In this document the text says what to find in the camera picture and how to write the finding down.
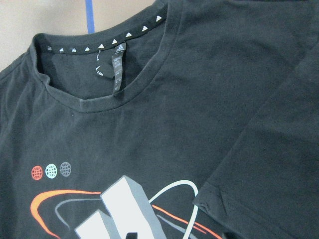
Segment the black printed t-shirt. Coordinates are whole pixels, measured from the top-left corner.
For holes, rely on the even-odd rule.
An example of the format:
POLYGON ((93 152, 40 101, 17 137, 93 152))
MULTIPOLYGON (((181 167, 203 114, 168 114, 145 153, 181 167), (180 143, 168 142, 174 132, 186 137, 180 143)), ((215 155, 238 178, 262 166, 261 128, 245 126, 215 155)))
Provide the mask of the black printed t-shirt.
POLYGON ((0 236, 318 238, 318 1, 35 35, 0 74, 0 236))

